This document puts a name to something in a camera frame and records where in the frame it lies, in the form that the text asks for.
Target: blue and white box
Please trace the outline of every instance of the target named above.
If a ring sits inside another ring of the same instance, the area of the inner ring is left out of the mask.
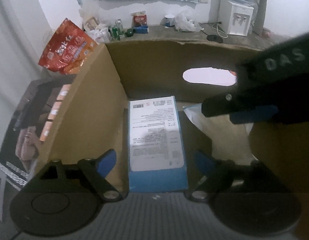
[[[180,122],[173,96],[130,101],[128,130],[131,192],[188,188]]]

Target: cardboard box wall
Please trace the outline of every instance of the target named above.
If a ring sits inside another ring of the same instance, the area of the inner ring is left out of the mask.
[[[182,78],[184,71],[199,67],[231,70],[257,53],[218,43],[135,41],[98,46],[85,61],[62,103],[40,151],[38,170],[53,159],[61,159],[64,164],[77,163],[83,158],[99,157],[113,148],[117,152],[117,164],[107,180],[126,191],[128,98],[174,95],[177,101],[202,102],[233,86],[188,83]],[[190,142],[183,130],[184,142]],[[204,143],[206,140],[209,139],[201,137],[195,144],[208,148],[210,142]],[[258,123],[250,141],[257,158],[293,191],[304,192],[300,195],[304,211],[297,234],[309,239],[309,123],[289,126]]]

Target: dark green round object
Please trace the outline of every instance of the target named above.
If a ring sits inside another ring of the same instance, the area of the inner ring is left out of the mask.
[[[133,36],[133,30],[132,29],[127,29],[125,35],[126,35],[126,37],[132,37]]]

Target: green can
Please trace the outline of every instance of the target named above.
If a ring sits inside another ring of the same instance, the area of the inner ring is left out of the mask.
[[[119,32],[117,27],[112,27],[112,36],[115,40],[120,40]]]

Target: gray ribbed surface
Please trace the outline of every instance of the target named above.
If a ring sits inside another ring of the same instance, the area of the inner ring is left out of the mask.
[[[118,203],[104,205],[98,217],[76,233],[41,238],[21,233],[16,240],[257,240],[221,224],[206,204],[182,193],[130,193]],[[291,234],[264,240],[296,240]]]

